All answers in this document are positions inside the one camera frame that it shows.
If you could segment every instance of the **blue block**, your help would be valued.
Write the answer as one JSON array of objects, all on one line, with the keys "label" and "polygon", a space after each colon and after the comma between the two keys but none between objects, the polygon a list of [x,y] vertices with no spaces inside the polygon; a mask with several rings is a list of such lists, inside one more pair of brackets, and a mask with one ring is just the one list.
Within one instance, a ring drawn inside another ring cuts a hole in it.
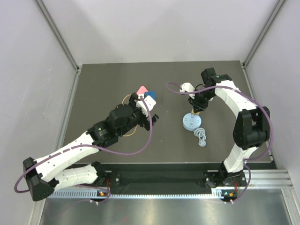
[{"label": "blue block", "polygon": [[156,101],[155,91],[146,91],[145,96],[148,96],[148,95],[150,95],[151,98],[153,98]]}]

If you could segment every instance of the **metal frame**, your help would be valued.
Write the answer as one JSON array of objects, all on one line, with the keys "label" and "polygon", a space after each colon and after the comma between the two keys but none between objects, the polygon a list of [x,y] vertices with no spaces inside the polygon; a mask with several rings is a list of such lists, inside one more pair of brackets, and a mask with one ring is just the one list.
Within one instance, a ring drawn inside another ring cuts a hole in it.
[{"label": "metal frame", "polygon": [[[48,10],[46,9],[44,3],[42,0],[34,0],[34,2],[36,3],[37,7],[39,8],[40,12],[42,13],[44,19],[46,20],[46,22],[48,23],[50,29],[53,31],[54,36],[56,37],[57,41],[59,42],[62,50],[64,51],[64,53],[66,54],[68,60],[70,61],[71,65],[74,67],[74,69],[76,70],[76,75],[74,78],[74,82],[69,94],[69,98],[68,98],[68,102],[67,102],[67,106],[64,112],[64,119],[61,125],[61,129],[60,129],[60,134],[57,140],[57,149],[60,148],[62,146],[63,143],[63,139],[66,133],[66,128],[67,128],[67,124],[68,124],[68,119],[69,119],[69,115],[70,115],[70,111],[72,108],[72,104],[73,104],[73,100],[74,100],[74,96],[75,96],[75,91],[76,91],[76,87],[78,84],[78,77],[80,74],[80,68],[77,65],[74,57],[72,56],[70,50],[68,49],[65,41],[63,40],[59,30],[57,29],[53,19],[51,18]],[[244,63],[242,63],[242,68],[245,74],[245,78],[247,80],[248,83],[248,87],[250,89],[251,92],[251,96],[256,99],[256,94],[255,91],[253,89],[253,85],[251,83],[251,79],[249,77],[249,74],[247,72],[247,66],[249,65],[251,59],[253,58],[255,52],[257,51],[257,49],[259,48],[260,44],[262,43],[263,39],[265,38],[268,30],[270,29],[271,25],[274,23],[278,13],[280,12],[280,10],[283,8],[284,4],[285,4],[286,0],[278,0],[276,3],[276,6],[274,7],[271,15],[269,16],[267,22],[264,25],[264,28],[262,29],[262,31],[260,32],[258,38],[256,39],[253,47],[251,48],[249,54],[247,55],[247,58],[245,60]],[[296,193],[293,189],[293,185],[292,182],[290,180],[290,177],[288,175],[288,172],[286,170],[268,170],[266,169],[266,167],[264,167],[263,164],[255,164],[252,163],[250,164],[250,167],[257,167],[263,170],[252,170],[252,181],[250,183],[249,189],[253,189],[253,188],[259,188],[259,189],[281,189],[282,190],[282,194],[286,203],[286,207],[288,210],[288,213],[290,215],[292,224],[298,224],[300,221],[300,205],[296,196]],[[106,165],[107,167],[111,167],[113,168],[114,166],[116,167],[122,167],[122,168],[126,168],[127,167],[131,167],[132,165]],[[144,168],[149,169],[149,166],[153,168],[153,166],[157,166],[155,164],[140,164],[140,166],[144,166]],[[172,165],[169,164],[167,165],[168,167],[176,167],[178,165]],[[197,167],[198,165],[194,165],[194,164],[188,164],[185,165],[187,167],[189,167],[189,169],[193,168],[193,166]],[[216,165],[210,164],[212,169],[215,169]],[[274,162],[270,163],[268,166],[274,166]],[[248,172],[245,171],[245,177],[246,179],[248,178]],[[224,187],[218,187],[216,189],[212,190],[212,194],[203,194],[203,195],[113,195],[113,198],[219,198],[219,189],[224,189]],[[74,192],[78,192],[78,191],[83,191],[82,189],[71,189],[69,190],[72,193]],[[41,216],[42,216],[42,211],[43,211],[43,207],[44,207],[45,201],[39,201],[36,202],[33,210],[32,210],[32,214],[29,220],[29,225],[37,225],[40,222]]]},{"label": "metal frame", "polygon": [[247,67],[249,65],[249,62],[253,58],[255,52],[257,51],[258,47],[262,43],[262,41],[265,38],[266,34],[268,33],[271,25],[274,23],[278,13],[283,8],[285,2],[286,2],[286,0],[278,0],[277,4],[275,5],[275,7],[272,10],[271,15],[269,16],[267,22],[265,23],[262,31],[260,32],[260,34],[258,35],[256,41],[254,42],[254,45],[252,46],[248,56],[246,57],[246,60],[243,63],[244,67]]},{"label": "metal frame", "polygon": [[[249,172],[244,171],[246,180],[248,181]],[[293,184],[287,170],[253,170],[251,172],[252,179],[248,189],[291,189]],[[112,194],[110,198],[113,199],[222,199],[222,190],[233,190],[234,187],[217,187],[212,188],[210,194],[164,194],[164,195],[148,195],[148,194]],[[48,198],[92,198],[103,199],[106,197],[97,196],[96,189],[89,188],[66,188],[54,192]]]},{"label": "metal frame", "polygon": [[40,12],[42,13],[44,19],[46,20],[46,22],[48,23],[48,25],[50,26],[50,29],[52,30],[54,36],[56,37],[56,40],[58,41],[58,43],[60,44],[63,52],[66,54],[67,58],[69,59],[71,65],[74,67],[74,69],[76,71],[79,70],[79,66],[76,63],[74,57],[72,56],[66,42],[64,41],[64,39],[62,38],[59,30],[57,29],[53,19],[51,18],[45,4],[43,3],[42,0],[34,0],[34,2],[36,3],[38,9],[40,10]]}]

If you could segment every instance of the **white connector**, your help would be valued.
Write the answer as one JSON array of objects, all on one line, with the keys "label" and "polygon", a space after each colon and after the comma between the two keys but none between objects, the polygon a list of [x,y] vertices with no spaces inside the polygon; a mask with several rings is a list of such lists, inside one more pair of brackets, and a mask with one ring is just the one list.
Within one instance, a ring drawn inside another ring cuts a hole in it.
[{"label": "white connector", "polygon": [[[195,88],[193,87],[193,85],[191,83],[184,83],[180,87],[181,87],[180,92],[192,92],[195,90]],[[195,94],[189,94],[189,96],[192,99],[195,98]]]},{"label": "white connector", "polygon": [[86,165],[75,169],[63,170],[54,178],[59,181],[55,186],[55,191],[57,191],[78,184],[91,184],[98,178],[98,175],[92,165]]},{"label": "white connector", "polygon": [[72,141],[70,144],[62,147],[61,149],[49,154],[48,156],[41,157],[36,159],[36,162],[40,162],[50,156],[53,156],[57,153],[61,153],[60,155],[56,156],[48,160],[47,162],[39,165],[36,167],[37,173],[42,174],[42,180],[49,182],[51,181],[58,173],[62,170],[66,169],[68,166],[71,166],[75,162],[79,161],[80,159],[89,156],[91,154],[99,152],[98,149],[91,148],[91,147],[82,147],[71,149],[74,146],[81,145],[81,144],[92,144],[94,140],[90,135],[83,133],[80,137],[76,140]]},{"label": "white connector", "polygon": [[[150,95],[148,95],[144,99],[144,101],[145,101],[146,105],[148,106],[149,111],[151,111],[153,109],[153,107],[156,105],[156,101]],[[136,103],[136,107],[141,107],[143,114],[146,115],[146,117],[148,117],[148,112],[147,112],[146,106],[144,105],[143,101],[138,101]]]},{"label": "white connector", "polygon": [[256,109],[256,105],[254,103],[234,91],[239,89],[234,85],[233,81],[222,81],[221,83],[217,83],[216,86],[227,86],[233,88],[233,90],[216,88],[215,94],[229,106],[236,118],[239,112],[243,111],[243,109]]},{"label": "white connector", "polygon": [[243,170],[244,159],[249,158],[253,152],[257,150],[257,147],[251,147],[247,150],[243,150],[236,144],[234,144],[229,156],[224,160],[224,166],[229,173],[234,173]]}]

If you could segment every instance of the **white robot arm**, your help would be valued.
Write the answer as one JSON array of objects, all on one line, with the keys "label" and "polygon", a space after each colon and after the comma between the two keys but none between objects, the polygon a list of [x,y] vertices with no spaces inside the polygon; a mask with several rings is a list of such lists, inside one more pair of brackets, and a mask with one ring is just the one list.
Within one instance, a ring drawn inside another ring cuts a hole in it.
[{"label": "white robot arm", "polygon": [[[153,109],[156,101],[151,96],[144,99],[148,109]],[[29,191],[34,201],[42,200],[54,191],[78,184],[101,185],[106,179],[106,172],[99,162],[94,162],[84,167],[67,169],[82,158],[99,152],[98,149],[84,145],[96,145],[106,148],[118,142],[129,130],[139,125],[149,131],[150,122],[144,102],[133,93],[129,103],[120,104],[110,111],[106,120],[96,123],[80,137],[52,154],[38,159],[28,158],[23,161],[24,170],[34,164],[52,157],[48,161],[36,166],[25,176]],[[152,117],[154,125],[158,120],[155,114]]]},{"label": "white robot arm", "polygon": [[[227,86],[239,90],[228,75],[216,75],[214,68],[209,68],[201,73],[205,87]],[[208,102],[214,96],[221,98],[237,118],[233,131],[235,144],[221,165],[224,179],[234,177],[243,170],[244,160],[269,139],[270,127],[261,110],[248,99],[230,89],[215,88],[201,93],[189,94],[189,103],[195,113],[205,110]],[[181,85],[180,92],[192,92],[195,88],[190,83]]]}]

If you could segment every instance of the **metal floor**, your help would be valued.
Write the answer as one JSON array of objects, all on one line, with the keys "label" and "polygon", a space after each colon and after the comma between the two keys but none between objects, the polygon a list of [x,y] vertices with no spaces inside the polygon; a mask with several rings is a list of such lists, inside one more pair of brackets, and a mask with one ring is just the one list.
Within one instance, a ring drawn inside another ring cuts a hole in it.
[{"label": "metal floor", "polygon": [[48,198],[40,225],[291,225],[281,190],[249,190],[234,205],[218,199],[111,199],[99,206],[81,202],[62,213],[76,201]]},{"label": "metal floor", "polygon": [[[191,112],[187,96],[169,92],[165,83],[190,82],[194,86],[202,82],[200,73],[214,67],[216,73],[228,74],[236,86],[250,95],[248,85],[239,61],[207,62],[151,62],[122,64],[83,65],[79,83],[70,113],[64,145],[79,137],[89,127],[104,120],[109,112],[122,102],[122,99],[140,86],[156,92],[157,105],[152,113],[160,119],[154,126],[153,138],[149,147],[135,156],[119,156],[99,152],[83,159],[91,163],[185,163],[221,162],[229,155],[233,146],[235,117],[219,98],[209,103],[206,111],[200,114],[201,127],[205,128],[207,145],[198,146],[198,138],[182,126],[182,118]],[[138,127],[131,137],[121,137],[110,147],[112,150],[134,152],[144,146],[149,133]],[[264,144],[253,156],[266,150]],[[260,159],[269,162],[270,157]]]}]

